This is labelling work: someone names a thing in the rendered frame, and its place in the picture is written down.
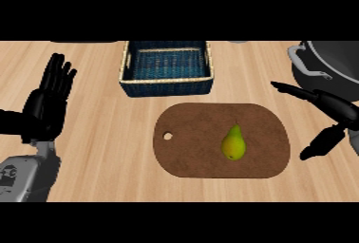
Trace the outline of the blue wicker basket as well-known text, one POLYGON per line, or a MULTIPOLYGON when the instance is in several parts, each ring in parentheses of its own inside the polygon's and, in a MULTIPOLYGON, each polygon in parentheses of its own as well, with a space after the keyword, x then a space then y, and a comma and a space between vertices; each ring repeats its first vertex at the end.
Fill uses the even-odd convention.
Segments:
POLYGON ((204 95, 213 85, 207 41, 127 41, 120 85, 130 98, 204 95))

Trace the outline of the brown wooden cutting board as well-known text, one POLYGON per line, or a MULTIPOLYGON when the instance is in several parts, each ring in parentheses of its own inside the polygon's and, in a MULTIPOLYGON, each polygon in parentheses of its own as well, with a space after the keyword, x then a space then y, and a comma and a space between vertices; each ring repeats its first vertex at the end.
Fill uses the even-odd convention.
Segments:
POLYGON ((253 103, 179 103, 158 117, 152 148, 163 169, 181 178, 272 178, 290 162, 290 139, 274 112, 253 103), (222 140, 238 126, 247 144, 231 160, 222 140))

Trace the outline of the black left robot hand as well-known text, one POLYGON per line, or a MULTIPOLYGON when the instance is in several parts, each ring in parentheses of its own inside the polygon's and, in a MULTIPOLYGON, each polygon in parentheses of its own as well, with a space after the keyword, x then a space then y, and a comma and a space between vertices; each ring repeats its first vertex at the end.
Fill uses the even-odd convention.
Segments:
POLYGON ((24 143, 53 141, 62 133, 68 98, 77 70, 65 55, 53 53, 40 87, 30 93, 21 112, 0 109, 0 135, 20 135, 24 143))

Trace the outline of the green yellow pear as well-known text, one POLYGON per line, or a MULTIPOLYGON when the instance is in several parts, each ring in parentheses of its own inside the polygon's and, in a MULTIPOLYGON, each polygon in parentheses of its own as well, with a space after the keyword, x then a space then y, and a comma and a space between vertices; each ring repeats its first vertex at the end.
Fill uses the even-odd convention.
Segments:
POLYGON ((240 160, 246 150, 247 144, 241 135, 240 125, 235 124, 222 140, 222 153, 229 160, 240 160))

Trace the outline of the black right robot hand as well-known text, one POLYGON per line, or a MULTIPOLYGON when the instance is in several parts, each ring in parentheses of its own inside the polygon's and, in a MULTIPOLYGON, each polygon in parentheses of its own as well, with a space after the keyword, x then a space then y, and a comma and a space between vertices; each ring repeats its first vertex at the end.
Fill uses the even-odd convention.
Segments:
POLYGON ((300 159, 325 156, 346 137, 346 130, 359 131, 359 107, 342 97, 315 89, 308 91, 294 85, 271 82, 281 93, 306 100, 321 112, 337 122, 316 135, 311 145, 300 153, 300 159))

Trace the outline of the dark grey pot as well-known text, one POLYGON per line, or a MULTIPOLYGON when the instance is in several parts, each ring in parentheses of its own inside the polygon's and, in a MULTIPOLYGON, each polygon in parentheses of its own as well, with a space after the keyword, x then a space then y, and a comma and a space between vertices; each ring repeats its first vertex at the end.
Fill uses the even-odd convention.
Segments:
POLYGON ((302 41, 288 48, 299 86, 359 101, 359 41, 302 41))

